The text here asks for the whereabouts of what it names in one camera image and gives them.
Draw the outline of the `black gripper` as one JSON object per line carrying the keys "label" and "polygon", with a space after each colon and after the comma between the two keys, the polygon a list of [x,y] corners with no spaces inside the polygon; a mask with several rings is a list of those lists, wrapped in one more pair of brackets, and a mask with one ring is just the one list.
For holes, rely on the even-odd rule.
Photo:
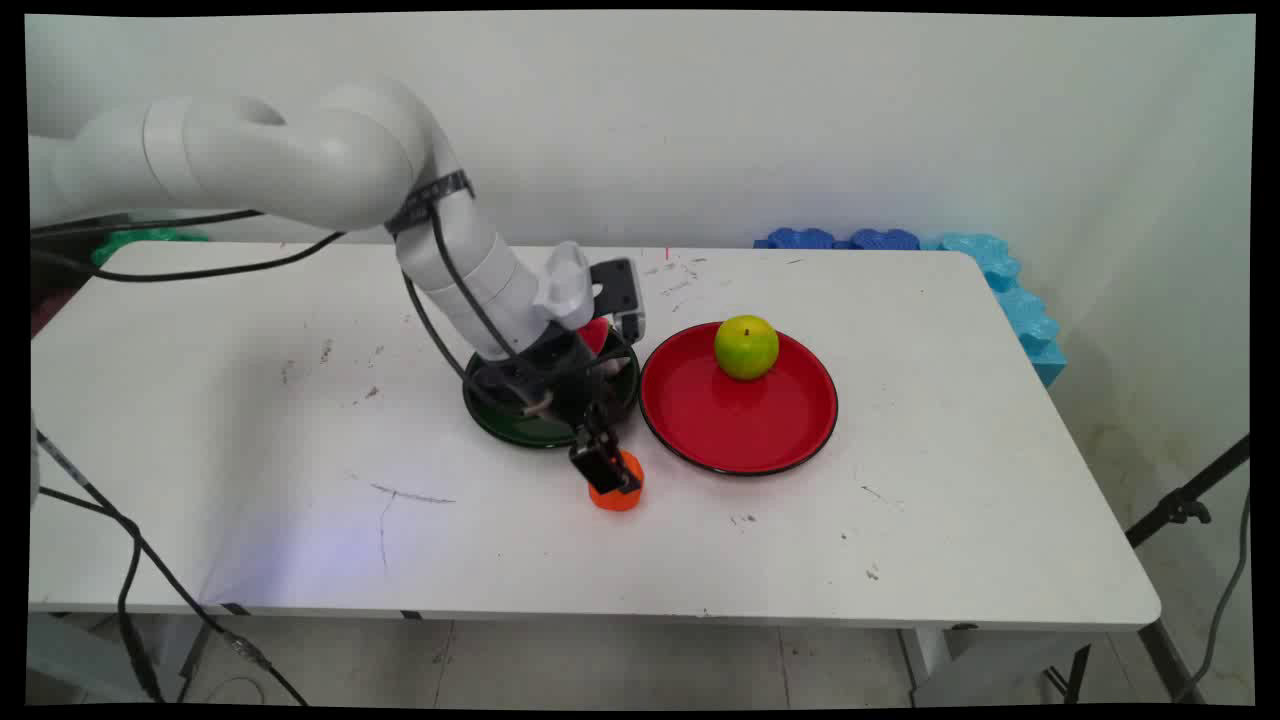
{"label": "black gripper", "polygon": [[635,456],[614,443],[612,424],[637,402],[640,370],[620,332],[598,351],[584,337],[562,334],[532,352],[529,375],[517,363],[468,360],[468,411],[499,429],[576,429],[570,461],[600,497],[643,488]]}

